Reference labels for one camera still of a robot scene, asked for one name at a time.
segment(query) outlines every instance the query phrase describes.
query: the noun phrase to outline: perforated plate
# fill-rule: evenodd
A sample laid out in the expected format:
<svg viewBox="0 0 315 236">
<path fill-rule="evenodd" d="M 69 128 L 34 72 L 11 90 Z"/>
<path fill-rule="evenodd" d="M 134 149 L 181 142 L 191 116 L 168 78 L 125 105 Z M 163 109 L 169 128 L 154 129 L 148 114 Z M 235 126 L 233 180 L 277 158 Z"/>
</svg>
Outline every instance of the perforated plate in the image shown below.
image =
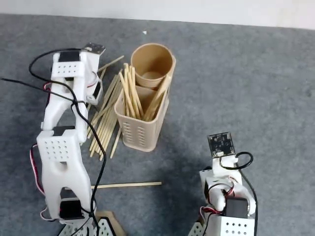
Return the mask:
<svg viewBox="0 0 315 236">
<path fill-rule="evenodd" d="M 109 226 L 107 219 L 100 219 L 98 222 L 100 227 L 99 236 L 114 236 L 115 234 L 112 232 L 111 227 Z M 63 230 L 58 234 L 58 236 L 70 236 L 74 232 L 73 227 L 71 225 L 66 225 Z M 80 230 L 74 236 L 86 236 L 83 234 L 83 231 Z"/>
<path fill-rule="evenodd" d="M 51 77 L 84 77 L 85 67 L 81 61 L 56 62 L 53 64 Z"/>
<path fill-rule="evenodd" d="M 204 228 L 199 222 L 195 222 L 188 236 L 202 236 Z"/>
</svg>

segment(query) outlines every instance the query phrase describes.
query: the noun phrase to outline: paper cup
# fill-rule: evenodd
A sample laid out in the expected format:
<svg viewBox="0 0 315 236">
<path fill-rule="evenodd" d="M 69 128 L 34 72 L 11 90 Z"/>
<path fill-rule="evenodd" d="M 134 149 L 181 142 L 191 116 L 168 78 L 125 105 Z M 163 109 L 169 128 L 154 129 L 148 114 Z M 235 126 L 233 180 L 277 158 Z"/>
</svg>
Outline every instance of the paper cup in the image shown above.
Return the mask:
<svg viewBox="0 0 315 236">
<path fill-rule="evenodd" d="M 175 58 L 165 46 L 148 43 L 138 47 L 132 53 L 131 65 L 135 68 L 138 85 L 157 89 L 167 74 L 173 76 Z"/>
</svg>

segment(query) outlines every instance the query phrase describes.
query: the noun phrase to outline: black cable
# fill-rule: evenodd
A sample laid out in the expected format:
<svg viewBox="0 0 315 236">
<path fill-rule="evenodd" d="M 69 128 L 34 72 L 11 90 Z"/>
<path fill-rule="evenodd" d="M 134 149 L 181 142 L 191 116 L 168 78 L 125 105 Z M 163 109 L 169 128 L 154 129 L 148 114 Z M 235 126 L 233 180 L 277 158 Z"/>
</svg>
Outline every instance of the black cable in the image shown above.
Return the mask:
<svg viewBox="0 0 315 236">
<path fill-rule="evenodd" d="M 228 166 L 222 165 L 222 157 L 220 157 L 220 166 L 222 168 L 224 168 L 226 170 L 230 170 L 230 171 L 241 170 L 241 169 L 248 167 L 254 161 L 254 157 L 248 151 L 239 152 L 238 154 L 235 155 L 235 158 L 238 158 L 240 155 L 248 155 L 248 156 L 250 156 L 250 160 L 242 166 L 237 165 L 236 167 L 228 167 Z"/>
<path fill-rule="evenodd" d="M 241 176 L 243 177 L 243 179 L 245 180 L 247 185 L 250 187 L 250 189 L 252 191 L 252 194 L 254 195 L 254 199 L 256 201 L 254 236 L 257 236 L 257 229 L 258 229 L 258 198 L 257 198 L 257 195 L 256 195 L 254 187 L 252 186 L 252 184 L 248 180 L 248 178 L 244 175 L 243 171 L 239 170 L 239 172 L 241 173 Z"/>
<path fill-rule="evenodd" d="M 206 231 L 207 231 L 207 228 L 208 228 L 208 225 L 209 225 L 209 219 L 210 219 L 210 216 L 211 216 L 212 214 L 213 214 L 213 213 L 210 213 L 209 216 L 208 216 L 207 224 L 206 224 L 205 230 L 203 231 L 202 236 L 206 235 Z"/>
<path fill-rule="evenodd" d="M 33 88 L 33 89 L 37 89 L 37 90 L 40 90 L 40 91 L 43 91 L 43 92 L 46 92 L 46 93 L 51 93 L 51 94 L 53 94 L 53 95 L 56 95 L 56 96 L 58 96 L 58 97 L 61 97 L 61 98 L 63 98 L 63 99 L 66 99 L 66 100 L 68 100 L 68 101 L 73 102 L 73 99 L 71 99 L 71 98 L 62 96 L 62 95 L 60 95 L 60 94 L 58 94 L 58 93 L 55 93 L 55 92 L 51 92 L 50 90 L 46 90 L 46 89 L 43 89 L 43 88 L 36 87 L 36 86 L 34 86 L 34 85 L 25 83 L 25 82 L 23 82 L 23 81 L 12 80 L 12 79 L 7 79 L 7 78 L 1 78 L 1 80 L 3 80 L 3 81 L 8 81 L 8 82 L 12 82 L 12 83 L 17 83 L 17 84 L 21 84 L 21 85 L 25 85 L 25 86 L 27 86 L 27 87 L 30 87 L 30 88 Z"/>
</svg>

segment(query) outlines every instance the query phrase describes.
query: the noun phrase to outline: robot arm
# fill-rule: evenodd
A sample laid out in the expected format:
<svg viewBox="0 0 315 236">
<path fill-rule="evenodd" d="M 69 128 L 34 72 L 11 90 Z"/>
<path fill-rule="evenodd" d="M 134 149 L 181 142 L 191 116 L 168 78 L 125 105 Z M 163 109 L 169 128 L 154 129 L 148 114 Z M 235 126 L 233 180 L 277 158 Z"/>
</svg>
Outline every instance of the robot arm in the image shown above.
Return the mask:
<svg viewBox="0 0 315 236">
<path fill-rule="evenodd" d="M 207 203 L 205 236 L 241 234 L 255 236 L 256 201 L 242 185 L 242 175 L 230 133 L 208 137 L 213 157 L 212 168 L 200 171 L 202 191 Z"/>
<path fill-rule="evenodd" d="M 97 76 L 97 69 L 104 50 L 101 45 L 89 43 L 81 51 L 64 51 L 53 56 L 51 80 L 72 88 L 79 101 L 79 111 L 85 118 L 88 117 L 85 103 L 97 105 L 102 97 L 102 82 Z M 73 99 L 65 86 L 52 83 L 51 91 Z M 80 150 L 80 144 L 86 140 L 87 124 L 73 109 L 75 126 L 57 126 L 71 105 L 71 101 L 51 94 L 37 144 L 42 161 L 42 184 L 51 218 L 59 219 L 61 223 L 82 225 L 89 216 L 81 212 L 81 207 L 90 211 L 92 195 Z M 76 198 L 61 199 L 61 191 L 65 187 L 72 190 Z"/>
</svg>

